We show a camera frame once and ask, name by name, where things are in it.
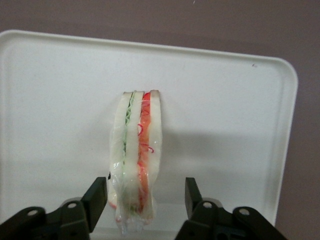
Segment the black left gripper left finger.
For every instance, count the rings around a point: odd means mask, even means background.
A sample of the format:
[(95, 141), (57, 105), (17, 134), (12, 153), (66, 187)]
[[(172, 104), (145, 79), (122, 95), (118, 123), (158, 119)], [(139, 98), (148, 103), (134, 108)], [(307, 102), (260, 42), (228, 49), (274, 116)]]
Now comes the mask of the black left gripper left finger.
[(89, 240), (108, 201), (107, 178), (97, 177), (83, 197), (47, 213), (24, 208), (0, 225), (2, 240)]

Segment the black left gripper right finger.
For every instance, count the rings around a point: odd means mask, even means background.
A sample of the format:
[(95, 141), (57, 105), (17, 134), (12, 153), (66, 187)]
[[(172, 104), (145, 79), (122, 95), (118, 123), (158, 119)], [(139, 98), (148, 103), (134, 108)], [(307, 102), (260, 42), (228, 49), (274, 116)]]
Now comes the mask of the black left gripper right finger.
[(203, 198), (195, 178), (187, 177), (184, 201), (188, 219), (176, 240), (284, 240), (262, 214), (248, 206), (226, 211), (213, 198)]

